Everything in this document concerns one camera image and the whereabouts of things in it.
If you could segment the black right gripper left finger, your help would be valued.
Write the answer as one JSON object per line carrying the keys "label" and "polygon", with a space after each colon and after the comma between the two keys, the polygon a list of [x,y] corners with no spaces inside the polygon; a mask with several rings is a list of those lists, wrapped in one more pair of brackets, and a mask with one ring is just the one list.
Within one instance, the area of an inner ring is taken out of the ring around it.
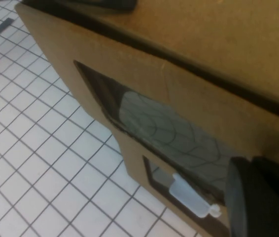
{"label": "black right gripper left finger", "polygon": [[272,193],[261,172],[245,158],[228,167],[225,204],[232,237],[274,237]]}

